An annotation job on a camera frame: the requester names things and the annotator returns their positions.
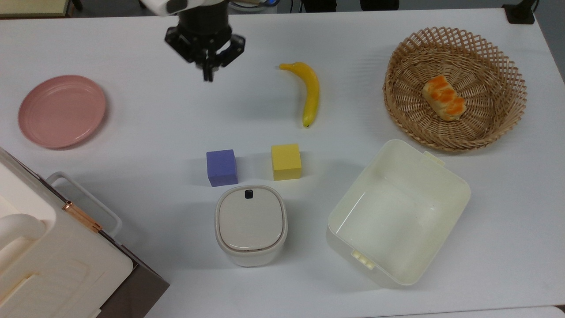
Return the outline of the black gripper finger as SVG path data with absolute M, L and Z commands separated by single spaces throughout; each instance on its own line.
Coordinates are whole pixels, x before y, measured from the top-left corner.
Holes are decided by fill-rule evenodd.
M 214 73 L 228 66 L 238 58 L 245 50 L 246 38 L 233 34 L 229 46 L 218 53 L 217 50 L 209 51 L 208 55 L 208 81 L 214 81 Z
M 187 39 L 178 27 L 170 27 L 166 32 L 166 43 L 186 62 L 194 63 L 202 70 L 204 81 L 209 81 L 208 52 L 200 46 L 199 38 Z

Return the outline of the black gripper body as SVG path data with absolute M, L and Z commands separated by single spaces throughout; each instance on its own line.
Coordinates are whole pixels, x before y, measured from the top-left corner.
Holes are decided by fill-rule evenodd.
M 228 5 L 198 6 L 178 13 L 180 38 L 194 48 L 218 50 L 232 38 Z

